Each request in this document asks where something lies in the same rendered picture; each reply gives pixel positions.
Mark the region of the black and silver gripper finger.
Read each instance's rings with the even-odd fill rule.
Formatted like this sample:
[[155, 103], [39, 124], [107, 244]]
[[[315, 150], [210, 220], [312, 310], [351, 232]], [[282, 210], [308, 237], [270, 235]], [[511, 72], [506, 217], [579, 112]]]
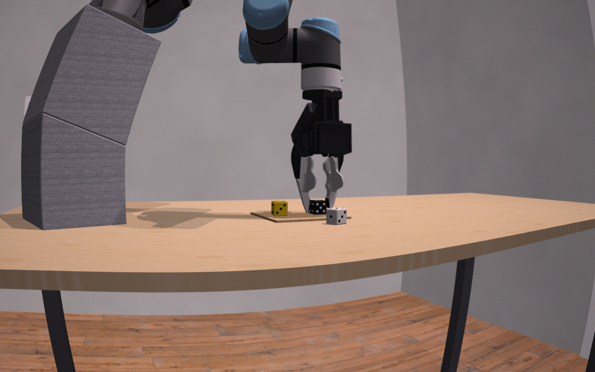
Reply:
[[335, 199], [337, 197], [338, 189], [342, 188], [344, 184], [343, 177], [340, 174], [340, 169], [344, 161], [344, 155], [337, 155], [336, 153], [329, 153], [328, 158], [323, 163], [323, 170], [326, 173], [326, 198], [327, 208], [333, 208]]
[[312, 156], [307, 157], [307, 151], [302, 148], [300, 139], [294, 139], [291, 150], [291, 165], [302, 204], [306, 213], [309, 213], [311, 204], [309, 191], [316, 187], [316, 174], [314, 173], [314, 158]]

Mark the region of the yellow die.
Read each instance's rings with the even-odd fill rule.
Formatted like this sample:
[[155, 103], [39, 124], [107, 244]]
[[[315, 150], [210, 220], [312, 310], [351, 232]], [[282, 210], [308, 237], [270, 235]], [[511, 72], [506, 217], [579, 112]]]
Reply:
[[288, 215], [288, 202], [287, 201], [271, 201], [271, 214], [274, 216], [287, 216]]

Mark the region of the grey die with black pips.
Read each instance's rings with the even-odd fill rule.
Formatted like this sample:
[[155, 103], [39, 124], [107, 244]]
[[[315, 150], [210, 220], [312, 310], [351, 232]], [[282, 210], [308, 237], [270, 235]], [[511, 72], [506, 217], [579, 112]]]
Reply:
[[341, 225], [347, 223], [347, 209], [326, 209], [326, 223], [332, 225]]

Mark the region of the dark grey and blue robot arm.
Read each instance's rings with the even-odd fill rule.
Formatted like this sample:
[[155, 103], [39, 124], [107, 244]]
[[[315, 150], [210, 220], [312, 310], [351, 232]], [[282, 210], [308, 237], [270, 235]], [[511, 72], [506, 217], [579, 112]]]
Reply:
[[[338, 24], [328, 18], [309, 18], [301, 28], [288, 28], [291, 2], [244, 0], [246, 29], [239, 38], [240, 61], [258, 65], [300, 62], [303, 91], [341, 91]], [[145, 33], [155, 34], [172, 27], [180, 11], [191, 3], [192, 0], [92, 0], [89, 5]]]

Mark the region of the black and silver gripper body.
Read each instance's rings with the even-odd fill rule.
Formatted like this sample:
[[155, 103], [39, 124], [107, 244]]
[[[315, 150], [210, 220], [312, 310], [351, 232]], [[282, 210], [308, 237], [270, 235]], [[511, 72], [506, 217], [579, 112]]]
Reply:
[[339, 100], [342, 98], [342, 91], [311, 89], [303, 91], [302, 98], [312, 100], [311, 120], [301, 124], [297, 131], [301, 146], [307, 151], [307, 157], [313, 154], [327, 157], [328, 153], [351, 153], [351, 124], [339, 121]]

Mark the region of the brown square mat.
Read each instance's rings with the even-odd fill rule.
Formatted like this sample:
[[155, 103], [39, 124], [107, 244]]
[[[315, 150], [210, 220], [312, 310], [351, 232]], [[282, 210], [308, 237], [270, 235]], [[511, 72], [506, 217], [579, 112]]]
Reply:
[[305, 210], [288, 210], [287, 216], [274, 216], [269, 212], [250, 212], [251, 215], [266, 219], [272, 222], [309, 222], [326, 221], [326, 214], [311, 214]]

